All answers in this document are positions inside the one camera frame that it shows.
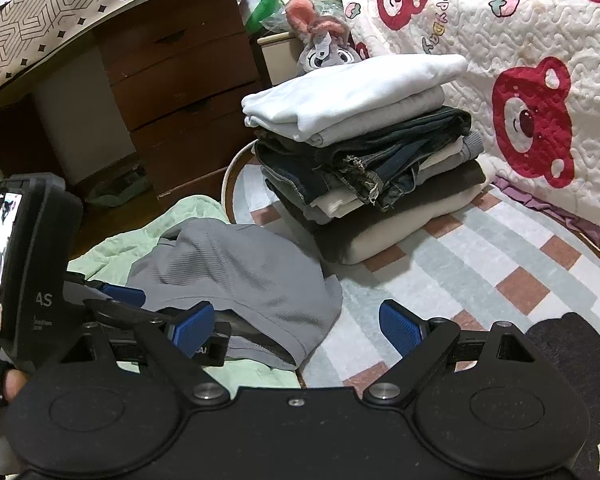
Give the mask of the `cream folded garment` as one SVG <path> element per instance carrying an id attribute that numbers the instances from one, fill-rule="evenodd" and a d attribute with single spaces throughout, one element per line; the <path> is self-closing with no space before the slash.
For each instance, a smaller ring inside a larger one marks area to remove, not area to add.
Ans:
<path id="1" fill-rule="evenodd" d="M 450 214 L 468 205 L 490 183 L 489 179 L 468 188 L 463 192 L 416 206 L 411 210 L 390 214 L 388 219 L 379 220 L 343 245 L 332 257 L 332 261 L 342 264 L 357 264 L 392 245 L 398 244 L 434 218 Z"/>
<path id="2" fill-rule="evenodd" d="M 448 144 L 442 150 L 435 152 L 420 165 L 420 170 L 427 170 L 433 166 L 437 166 L 440 162 L 445 162 L 453 155 L 460 154 L 460 150 L 464 145 L 464 138 L 461 136 L 453 143 Z M 335 188 L 333 191 L 326 193 L 319 198 L 316 198 L 311 207 L 315 207 L 328 218 L 342 218 L 348 212 L 362 206 L 362 200 L 345 186 Z"/>

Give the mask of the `cream folded bottom garment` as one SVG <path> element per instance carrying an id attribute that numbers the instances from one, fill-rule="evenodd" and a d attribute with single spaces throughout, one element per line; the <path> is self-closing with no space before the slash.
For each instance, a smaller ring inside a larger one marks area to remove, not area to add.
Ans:
<path id="1" fill-rule="evenodd" d="M 434 218 L 450 214 L 468 205 L 490 183 L 489 179 L 468 188 L 463 192 L 416 206 L 411 210 L 390 214 L 388 219 L 379 220 L 343 245 L 332 257 L 332 261 L 342 264 L 357 264 L 392 245 L 398 244 Z"/>

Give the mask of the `beige bedside box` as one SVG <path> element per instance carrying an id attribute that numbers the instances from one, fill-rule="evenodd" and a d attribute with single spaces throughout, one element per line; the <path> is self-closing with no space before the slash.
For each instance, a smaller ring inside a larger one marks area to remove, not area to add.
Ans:
<path id="1" fill-rule="evenodd" d="M 292 32 L 263 36 L 257 40 L 271 84 L 281 84 L 298 75 L 303 42 Z"/>

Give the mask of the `light green cloth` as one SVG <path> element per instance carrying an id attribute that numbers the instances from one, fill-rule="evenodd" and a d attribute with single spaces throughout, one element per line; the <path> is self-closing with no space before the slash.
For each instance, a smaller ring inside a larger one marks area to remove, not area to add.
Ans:
<path id="1" fill-rule="evenodd" d="M 81 273 L 88 280 L 125 285 L 132 264 L 151 252 L 164 232 L 188 219 L 230 222 L 216 200 L 201 195 L 182 198 L 144 226 L 107 237 L 79 257 L 70 259 L 68 270 Z M 300 387 L 295 372 L 278 370 L 253 360 L 228 360 L 221 367 L 207 366 L 204 370 L 227 388 L 232 398 L 239 387 Z"/>

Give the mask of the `light grey folded garment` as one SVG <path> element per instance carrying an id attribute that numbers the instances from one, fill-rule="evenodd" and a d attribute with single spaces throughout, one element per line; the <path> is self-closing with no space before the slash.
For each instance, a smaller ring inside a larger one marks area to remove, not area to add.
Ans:
<path id="1" fill-rule="evenodd" d="M 375 132 L 437 110 L 442 107 L 444 99 L 442 87 L 435 86 L 399 102 L 343 119 L 342 122 L 315 133 L 306 143 L 314 148 L 326 148 L 326 146 Z"/>

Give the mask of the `dark brown folded garment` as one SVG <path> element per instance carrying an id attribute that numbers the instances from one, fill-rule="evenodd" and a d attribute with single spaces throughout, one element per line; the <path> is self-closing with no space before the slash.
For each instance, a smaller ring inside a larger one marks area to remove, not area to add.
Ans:
<path id="1" fill-rule="evenodd" d="M 343 245 L 350 242 L 356 234 L 360 234 L 373 223 L 388 219 L 390 214 L 411 210 L 416 206 L 429 204 L 463 192 L 486 179 L 489 179 L 491 183 L 494 177 L 493 165 L 485 158 L 478 157 L 429 179 L 415 188 L 413 192 L 401 198 L 391 210 L 381 212 L 371 206 L 363 206 L 350 212 L 350 214 L 346 214 L 341 219 L 329 221 L 324 226 L 304 218 L 302 211 L 286 198 L 282 200 L 282 203 L 291 218 L 298 221 L 303 229 L 313 236 L 322 257 L 329 262 L 336 263 L 332 261 L 332 257 L 337 255 Z"/>

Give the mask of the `grey bunny plush toy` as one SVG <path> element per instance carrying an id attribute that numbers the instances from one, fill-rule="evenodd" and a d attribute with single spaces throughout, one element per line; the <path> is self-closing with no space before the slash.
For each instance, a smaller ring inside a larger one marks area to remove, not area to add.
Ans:
<path id="1" fill-rule="evenodd" d="M 303 42 L 298 75 L 330 66 L 362 61 L 350 45 L 350 28 L 336 16 L 319 14 L 311 0 L 289 0 L 285 15 L 291 31 Z"/>

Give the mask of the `checkered bed sheet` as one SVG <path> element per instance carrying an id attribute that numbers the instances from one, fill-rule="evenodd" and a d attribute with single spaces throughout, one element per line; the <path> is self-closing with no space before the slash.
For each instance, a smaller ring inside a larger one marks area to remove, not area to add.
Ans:
<path id="1" fill-rule="evenodd" d="M 379 328 L 386 299 L 465 330 L 509 321 L 521 330 L 576 312 L 600 334 L 600 257 L 542 212 L 494 186 L 373 258 L 329 263 L 342 289 L 340 319 L 299 372 L 308 387 L 363 390 L 399 353 Z"/>

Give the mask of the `grey waffle knit shirt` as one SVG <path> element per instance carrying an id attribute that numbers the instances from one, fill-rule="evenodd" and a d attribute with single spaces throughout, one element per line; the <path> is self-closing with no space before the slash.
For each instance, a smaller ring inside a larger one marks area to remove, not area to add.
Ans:
<path id="1" fill-rule="evenodd" d="M 341 312 L 338 280 L 291 240 L 252 224 L 189 219 L 136 260 L 126 284 L 145 309 L 212 304 L 230 323 L 226 355 L 298 370 Z"/>

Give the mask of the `green plastic bag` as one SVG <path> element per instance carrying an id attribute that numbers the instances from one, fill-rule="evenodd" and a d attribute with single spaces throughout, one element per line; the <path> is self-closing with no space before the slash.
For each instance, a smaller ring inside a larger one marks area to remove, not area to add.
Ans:
<path id="1" fill-rule="evenodd" d="M 280 0 L 239 0 L 238 9 L 248 35 L 262 28 L 262 22 L 280 7 Z"/>

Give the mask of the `brown wooden drawer cabinet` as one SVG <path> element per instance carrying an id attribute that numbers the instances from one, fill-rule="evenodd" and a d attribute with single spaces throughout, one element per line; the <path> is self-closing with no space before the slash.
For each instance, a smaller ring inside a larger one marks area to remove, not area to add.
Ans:
<path id="1" fill-rule="evenodd" d="M 219 197 L 224 171 L 253 138 L 240 101 L 268 85 L 236 0 L 149 0 L 95 37 L 158 201 Z"/>

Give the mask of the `red bear quilted blanket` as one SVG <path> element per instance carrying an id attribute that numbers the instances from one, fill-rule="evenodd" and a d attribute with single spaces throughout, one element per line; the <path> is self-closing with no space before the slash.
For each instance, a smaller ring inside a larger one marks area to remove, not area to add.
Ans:
<path id="1" fill-rule="evenodd" d="M 342 0 L 365 55 L 459 54 L 496 171 L 600 226 L 600 0 Z"/>

